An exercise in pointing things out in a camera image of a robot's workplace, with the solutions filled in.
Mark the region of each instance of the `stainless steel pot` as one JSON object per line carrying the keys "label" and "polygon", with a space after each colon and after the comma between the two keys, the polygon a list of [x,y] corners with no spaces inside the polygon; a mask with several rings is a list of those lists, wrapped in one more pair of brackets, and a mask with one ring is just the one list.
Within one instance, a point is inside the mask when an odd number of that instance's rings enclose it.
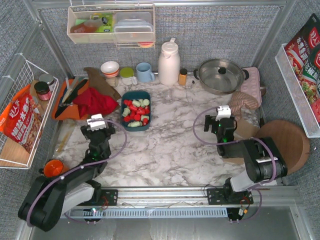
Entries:
{"label": "stainless steel pot", "polygon": [[247,70],[241,69],[232,61],[219,58],[205,61],[199,70],[193,71],[193,75],[200,80],[204,90],[215,95],[232,94],[249,78]]}

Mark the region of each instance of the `green lid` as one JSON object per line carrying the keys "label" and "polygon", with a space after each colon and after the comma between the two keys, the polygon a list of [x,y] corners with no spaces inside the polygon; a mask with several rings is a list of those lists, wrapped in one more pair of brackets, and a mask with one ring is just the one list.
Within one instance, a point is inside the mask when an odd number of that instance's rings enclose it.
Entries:
{"label": "green lid", "polygon": [[134,76],[134,70],[131,67],[124,67],[120,70],[120,76],[123,78],[130,78]]}

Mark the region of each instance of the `stack of bowls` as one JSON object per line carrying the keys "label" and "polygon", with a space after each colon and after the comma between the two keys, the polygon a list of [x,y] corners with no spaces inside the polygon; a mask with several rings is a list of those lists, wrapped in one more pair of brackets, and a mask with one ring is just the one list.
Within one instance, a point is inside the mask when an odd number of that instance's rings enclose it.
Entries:
{"label": "stack of bowls", "polygon": [[107,78],[114,78],[118,76],[120,66],[116,61],[107,61],[101,65],[100,70]]}

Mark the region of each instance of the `pot handle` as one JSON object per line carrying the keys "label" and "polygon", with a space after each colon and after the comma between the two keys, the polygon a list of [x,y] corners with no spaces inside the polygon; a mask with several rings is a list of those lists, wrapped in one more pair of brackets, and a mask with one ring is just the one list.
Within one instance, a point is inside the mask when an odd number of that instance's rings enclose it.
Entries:
{"label": "pot handle", "polygon": [[242,71],[244,72],[244,80],[247,80],[250,77],[249,72],[245,69],[242,69]]}
{"label": "pot handle", "polygon": [[195,77],[195,79],[199,80],[197,76],[197,72],[198,72],[198,69],[193,70],[193,76]]}

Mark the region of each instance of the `robotic arm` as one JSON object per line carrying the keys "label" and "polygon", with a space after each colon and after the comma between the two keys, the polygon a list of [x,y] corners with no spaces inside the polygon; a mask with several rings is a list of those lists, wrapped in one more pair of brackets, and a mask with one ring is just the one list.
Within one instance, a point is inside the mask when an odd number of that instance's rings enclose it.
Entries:
{"label": "robotic arm", "polygon": [[[88,125],[82,126],[81,132],[87,140],[90,140],[90,143],[84,159],[78,166],[108,159],[111,155],[110,136],[116,132],[111,123],[106,125],[104,121],[92,122],[91,119],[87,121]],[[61,214],[69,209],[89,200],[98,202],[101,197],[101,184],[92,179],[99,176],[106,165],[107,162],[104,162],[81,168],[54,184],[36,203],[31,213],[30,223],[47,232],[57,224]],[[27,219],[30,207],[38,194],[55,178],[60,176],[42,175],[36,178],[19,209],[19,218]]]}
{"label": "robotic arm", "polygon": [[[237,121],[231,116],[229,106],[220,106],[217,116],[205,116],[204,131],[216,135],[218,143],[234,141]],[[275,160],[275,178],[285,177],[287,165],[271,137],[260,139],[271,150]],[[223,185],[224,198],[227,202],[239,202],[246,195],[247,189],[263,181],[270,180],[273,175],[272,159],[263,145],[254,139],[241,140],[234,144],[217,145],[217,151],[223,158],[244,158],[245,171],[228,178]]]}

